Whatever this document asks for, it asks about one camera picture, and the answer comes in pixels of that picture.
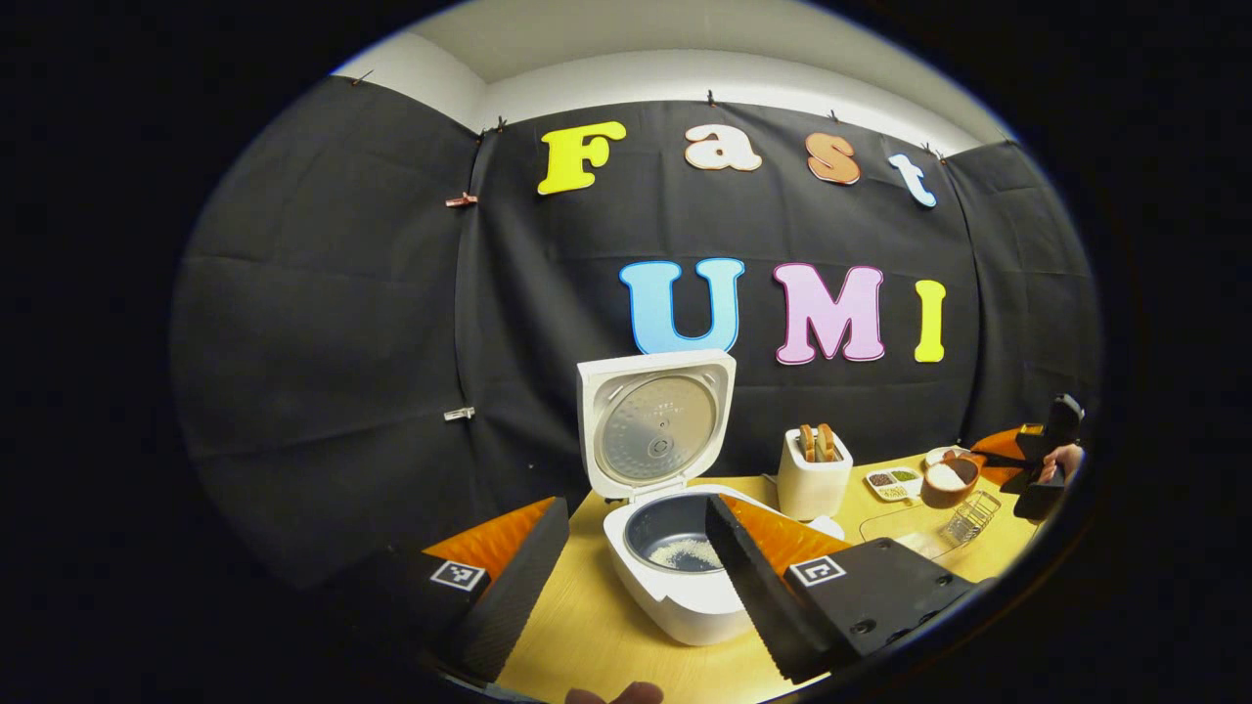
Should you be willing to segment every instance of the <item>metal basket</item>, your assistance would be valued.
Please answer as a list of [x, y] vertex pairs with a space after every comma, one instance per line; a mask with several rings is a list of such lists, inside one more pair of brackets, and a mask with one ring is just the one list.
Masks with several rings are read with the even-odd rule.
[[1000, 502], [994, 496], [985, 491], [975, 491], [957, 506], [952, 520], [944, 526], [944, 532], [958, 545], [969, 542], [992, 522], [999, 507]]

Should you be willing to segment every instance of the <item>pink letter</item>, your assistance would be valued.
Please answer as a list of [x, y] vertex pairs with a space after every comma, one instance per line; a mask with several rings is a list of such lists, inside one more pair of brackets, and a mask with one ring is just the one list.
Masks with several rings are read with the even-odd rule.
[[830, 299], [818, 271], [809, 264], [779, 264], [774, 279], [786, 292], [786, 344], [777, 349], [779, 362], [808, 365], [816, 358], [816, 349], [809, 344], [809, 326], [828, 360], [839, 352], [848, 326], [853, 331], [844, 346], [845, 360], [870, 362], [883, 357], [878, 333], [878, 287], [883, 272], [873, 267], [848, 269], [839, 301]]

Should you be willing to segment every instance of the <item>brown bowl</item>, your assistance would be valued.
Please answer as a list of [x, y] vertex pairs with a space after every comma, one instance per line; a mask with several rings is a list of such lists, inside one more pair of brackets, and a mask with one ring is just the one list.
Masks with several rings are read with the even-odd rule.
[[954, 491], [939, 489], [930, 484], [930, 470], [926, 470], [921, 480], [921, 500], [931, 509], [952, 509], [974, 491], [974, 485], [978, 484], [978, 465], [964, 457], [953, 457], [939, 463], [948, 465], [965, 482], [965, 486]]

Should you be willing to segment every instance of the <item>white rice cooker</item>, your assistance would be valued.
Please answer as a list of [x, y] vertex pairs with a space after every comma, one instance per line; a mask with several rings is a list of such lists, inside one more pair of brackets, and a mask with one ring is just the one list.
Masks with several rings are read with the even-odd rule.
[[[687, 486], [717, 460], [734, 386], [735, 360], [720, 349], [578, 365], [587, 479], [600, 496], [626, 501], [603, 524], [613, 566], [652, 620], [687, 645], [752, 628], [705, 535], [707, 494], [772, 509], [727, 486]], [[810, 525], [844, 536], [829, 517]]]

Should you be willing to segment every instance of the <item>small dish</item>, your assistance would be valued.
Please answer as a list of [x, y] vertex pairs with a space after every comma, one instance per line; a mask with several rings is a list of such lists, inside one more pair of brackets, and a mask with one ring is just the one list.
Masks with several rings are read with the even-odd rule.
[[865, 484], [883, 501], [903, 501], [921, 491], [921, 475], [909, 467], [886, 467], [865, 474]]

